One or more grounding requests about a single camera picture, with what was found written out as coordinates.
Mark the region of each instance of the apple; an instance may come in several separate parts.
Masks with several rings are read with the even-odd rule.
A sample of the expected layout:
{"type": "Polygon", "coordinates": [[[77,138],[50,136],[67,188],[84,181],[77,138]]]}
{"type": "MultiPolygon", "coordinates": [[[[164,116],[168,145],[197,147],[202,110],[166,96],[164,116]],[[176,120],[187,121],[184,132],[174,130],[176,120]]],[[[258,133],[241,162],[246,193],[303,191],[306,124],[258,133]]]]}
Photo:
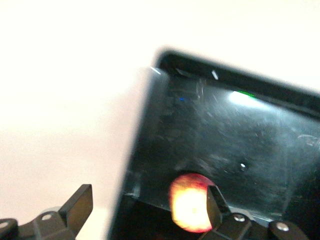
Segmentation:
{"type": "Polygon", "coordinates": [[[207,189],[215,184],[198,173],[177,177],[169,188],[169,206],[175,224],[192,233],[212,229],[207,213],[207,189]]]}

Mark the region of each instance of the screw head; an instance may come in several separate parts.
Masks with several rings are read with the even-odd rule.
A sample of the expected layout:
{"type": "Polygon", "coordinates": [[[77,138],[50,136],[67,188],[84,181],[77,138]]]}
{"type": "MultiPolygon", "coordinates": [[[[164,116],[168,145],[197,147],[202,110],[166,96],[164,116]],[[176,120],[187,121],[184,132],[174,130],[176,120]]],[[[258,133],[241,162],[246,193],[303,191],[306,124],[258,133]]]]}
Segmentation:
{"type": "Polygon", "coordinates": [[[51,214],[49,213],[49,214],[43,215],[41,220],[45,221],[45,220],[49,220],[50,218],[51,218],[51,214]]]}
{"type": "Polygon", "coordinates": [[[233,218],[237,222],[244,222],[246,220],[245,217],[241,214],[235,214],[235,215],[233,215],[233,218]]]}
{"type": "Polygon", "coordinates": [[[280,221],[276,223],[276,228],[279,229],[280,231],[284,231],[284,232],[289,231],[288,225],[283,222],[280,222],[280,221]]]}
{"type": "Polygon", "coordinates": [[[5,228],[6,226],[8,226],[9,223],[7,221],[0,223],[0,229],[5,228]]]}

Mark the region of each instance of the metal screw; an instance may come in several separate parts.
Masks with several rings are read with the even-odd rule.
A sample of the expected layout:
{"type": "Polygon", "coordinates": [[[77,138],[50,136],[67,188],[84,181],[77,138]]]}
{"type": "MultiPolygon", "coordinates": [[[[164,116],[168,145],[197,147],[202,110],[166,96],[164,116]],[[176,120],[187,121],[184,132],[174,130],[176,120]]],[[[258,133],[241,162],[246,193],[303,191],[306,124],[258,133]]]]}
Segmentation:
{"type": "Polygon", "coordinates": [[[276,228],[279,229],[280,231],[284,231],[284,232],[288,232],[289,231],[288,225],[283,223],[283,222],[277,222],[276,223],[276,228]]]}
{"type": "Polygon", "coordinates": [[[45,221],[45,220],[49,220],[51,218],[51,214],[46,214],[44,216],[42,216],[41,220],[45,221]]]}
{"type": "Polygon", "coordinates": [[[235,214],[233,216],[234,220],[236,220],[237,222],[244,222],[246,219],[243,215],[241,214],[235,214]]]}
{"type": "Polygon", "coordinates": [[[0,229],[3,229],[3,228],[5,228],[6,226],[8,226],[9,225],[9,223],[8,222],[2,222],[2,223],[0,223],[0,229]]]}
{"type": "Polygon", "coordinates": [[[240,164],[240,169],[241,169],[241,171],[246,170],[246,165],[244,165],[243,163],[241,163],[241,164],[240,164]]]}

